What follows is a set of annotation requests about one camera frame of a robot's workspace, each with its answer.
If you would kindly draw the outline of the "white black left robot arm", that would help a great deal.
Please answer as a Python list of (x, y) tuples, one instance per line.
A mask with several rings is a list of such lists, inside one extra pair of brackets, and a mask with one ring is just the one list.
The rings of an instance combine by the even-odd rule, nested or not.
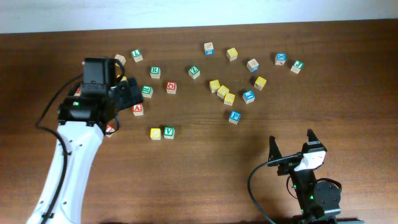
[(135, 78), (117, 58), (86, 58), (80, 83), (57, 110), (58, 127), (35, 123), (57, 139), (39, 201), (28, 223), (80, 223), (83, 198), (95, 155), (107, 135), (121, 126), (118, 113), (144, 101)]

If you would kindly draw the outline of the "yellow C letter block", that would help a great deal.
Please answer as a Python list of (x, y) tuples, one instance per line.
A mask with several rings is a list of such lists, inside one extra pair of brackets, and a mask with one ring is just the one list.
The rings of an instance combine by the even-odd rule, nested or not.
[(152, 140), (161, 140), (162, 132), (160, 128), (151, 128), (150, 129), (150, 138)]

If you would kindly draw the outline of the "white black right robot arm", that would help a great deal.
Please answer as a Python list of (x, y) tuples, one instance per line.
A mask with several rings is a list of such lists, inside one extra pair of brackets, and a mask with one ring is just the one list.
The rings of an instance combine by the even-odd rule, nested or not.
[(336, 218), (341, 213), (342, 185), (333, 179), (316, 178), (314, 171), (324, 163), (326, 147), (309, 129), (308, 141), (302, 150), (290, 156), (282, 156), (274, 136), (269, 137), (267, 166), (277, 166), (277, 175), (288, 175), (292, 180), (301, 215), (293, 217), (294, 223), (364, 223), (363, 220)]

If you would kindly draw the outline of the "green V letter block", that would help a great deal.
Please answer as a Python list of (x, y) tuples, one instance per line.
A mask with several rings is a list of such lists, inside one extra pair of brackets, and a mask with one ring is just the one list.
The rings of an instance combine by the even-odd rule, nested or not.
[(164, 138), (173, 139), (175, 137), (175, 128), (166, 126), (164, 128)]

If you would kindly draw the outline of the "blue P letter block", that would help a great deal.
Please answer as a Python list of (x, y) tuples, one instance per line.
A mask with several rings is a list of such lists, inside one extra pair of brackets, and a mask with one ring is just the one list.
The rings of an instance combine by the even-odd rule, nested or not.
[(229, 116), (229, 122), (233, 124), (238, 124), (240, 118), (241, 118), (241, 113), (237, 111), (232, 111)]

